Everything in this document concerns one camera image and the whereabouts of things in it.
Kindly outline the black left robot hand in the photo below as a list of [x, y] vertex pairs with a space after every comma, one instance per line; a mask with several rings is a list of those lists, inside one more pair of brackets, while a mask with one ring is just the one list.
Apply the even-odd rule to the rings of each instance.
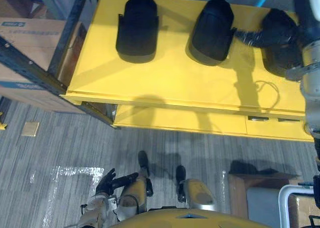
[[95, 194], [98, 195], [100, 193], [107, 194], [108, 196], [112, 196], [114, 191], [118, 188], [128, 186], [136, 181], [139, 176], [138, 172], [134, 172], [129, 175], [125, 175], [119, 178], [116, 178], [115, 168], [112, 168], [98, 183], [95, 188]]

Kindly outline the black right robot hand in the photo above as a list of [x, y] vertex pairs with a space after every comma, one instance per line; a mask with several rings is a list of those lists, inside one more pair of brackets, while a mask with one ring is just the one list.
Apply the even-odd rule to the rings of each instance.
[[267, 48], [294, 43], [299, 36], [295, 21], [282, 10], [272, 8], [261, 21], [260, 30], [237, 30], [235, 37], [255, 48]]

